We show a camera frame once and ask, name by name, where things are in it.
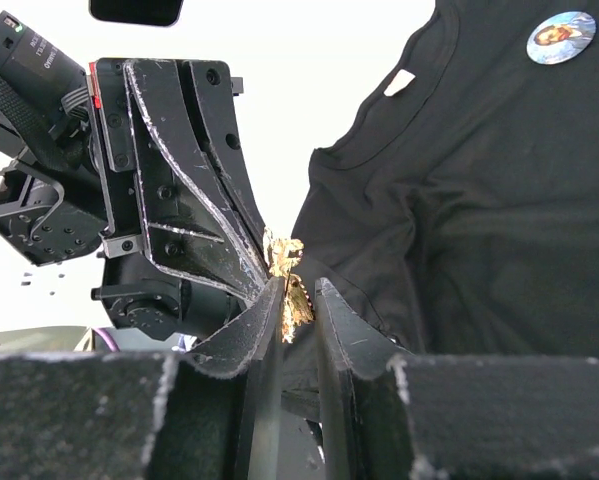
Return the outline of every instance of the round button badge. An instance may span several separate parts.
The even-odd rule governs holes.
[[[597,31],[594,18],[585,12],[564,12],[539,24],[530,34],[528,56],[542,65],[555,65],[579,55]]]

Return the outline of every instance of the white tag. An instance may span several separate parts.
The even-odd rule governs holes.
[[[393,78],[392,82],[390,82],[390,85],[386,87],[383,94],[386,97],[392,97],[395,93],[399,93],[401,90],[406,88],[414,78],[415,76],[407,70],[399,70],[395,75],[395,78]]]

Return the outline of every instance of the white background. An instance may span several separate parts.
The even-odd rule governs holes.
[[[115,56],[227,62],[233,76],[244,77],[246,93],[235,105],[259,210],[286,235],[308,191],[312,150],[348,130],[433,2],[185,0],[179,22],[165,29],[96,21],[87,0],[0,0],[1,10],[84,67]],[[0,154],[0,169],[8,161]],[[94,255],[36,268],[0,238],[0,331],[108,325],[90,300],[102,268]],[[20,285],[24,272],[33,274],[27,287]]]

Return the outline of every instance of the black t-shirt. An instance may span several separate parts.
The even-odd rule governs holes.
[[[533,61],[531,33],[569,11],[592,42]],[[415,79],[385,96],[400,69]],[[293,237],[311,294],[328,277],[415,353],[599,358],[599,0],[438,0],[309,168]],[[286,350],[284,403],[314,418],[312,330]]]

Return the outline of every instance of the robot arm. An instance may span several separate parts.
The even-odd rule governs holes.
[[[222,62],[104,58],[86,73],[0,15],[0,235],[37,266],[103,245],[117,328],[206,338],[267,281]]]

